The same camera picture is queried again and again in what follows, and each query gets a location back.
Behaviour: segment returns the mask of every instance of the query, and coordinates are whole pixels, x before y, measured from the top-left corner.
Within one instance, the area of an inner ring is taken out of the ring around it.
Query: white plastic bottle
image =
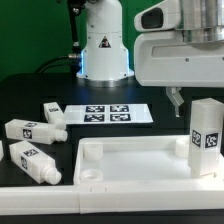
[[[5,124],[8,138],[52,144],[54,141],[66,141],[66,131],[56,129],[53,124],[45,124],[33,121],[12,120]]]
[[[219,164],[224,105],[208,98],[192,102],[188,165],[192,177],[214,176]]]
[[[50,124],[55,124],[57,129],[65,130],[65,116],[56,102],[44,104],[44,115]]]
[[[27,141],[9,146],[12,161],[39,184],[46,181],[55,185],[61,173],[55,168],[55,160]]]

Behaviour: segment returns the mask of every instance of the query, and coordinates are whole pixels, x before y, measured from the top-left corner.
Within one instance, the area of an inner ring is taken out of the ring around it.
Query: black cable
[[[44,67],[48,66],[51,63],[54,63],[54,62],[60,61],[60,60],[65,60],[65,59],[68,59],[68,56],[61,56],[58,58],[53,58],[53,59],[43,63],[38,69],[35,70],[34,73],[39,73],[42,69],[44,69]]]
[[[45,67],[44,69],[42,69],[39,73],[44,73],[46,70],[54,68],[54,67],[63,67],[63,66],[70,66],[70,64],[58,64],[58,65],[49,65],[47,67]]]

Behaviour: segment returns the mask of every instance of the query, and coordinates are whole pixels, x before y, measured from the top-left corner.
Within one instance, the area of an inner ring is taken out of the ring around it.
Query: marker sheet
[[[69,105],[66,124],[116,124],[153,122],[147,104]]]

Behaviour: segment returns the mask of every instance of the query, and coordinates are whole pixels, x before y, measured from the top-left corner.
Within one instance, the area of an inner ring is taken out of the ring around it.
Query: black table
[[[46,186],[37,184],[13,164],[9,155],[9,140],[4,124],[12,119],[46,122],[43,104],[57,102],[62,110],[66,105],[86,104],[148,104],[152,124],[71,125],[68,140],[52,145],[35,144],[56,160],[63,178],[59,185],[72,185],[79,140],[85,137],[125,137],[189,134],[192,100],[212,97],[224,103],[224,89],[184,88],[185,115],[176,118],[174,107],[165,88],[141,87],[137,82],[116,88],[81,86],[70,74],[17,74],[0,83],[0,140],[3,140],[5,157],[0,163],[0,187]],[[1,216],[0,223],[221,223],[224,210],[164,211],[109,214],[68,214],[37,216]]]

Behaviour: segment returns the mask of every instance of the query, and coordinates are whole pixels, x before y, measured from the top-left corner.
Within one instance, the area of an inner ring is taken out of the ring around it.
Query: wall
[[[130,50],[132,69],[134,41],[138,36],[133,24],[134,16],[158,2],[121,0],[123,41]],[[77,23],[84,47],[85,13]],[[66,0],[62,0],[61,4],[56,0],[0,1],[0,80],[16,73],[32,73],[43,62],[71,53],[71,46]],[[68,70],[57,68],[57,71]]]

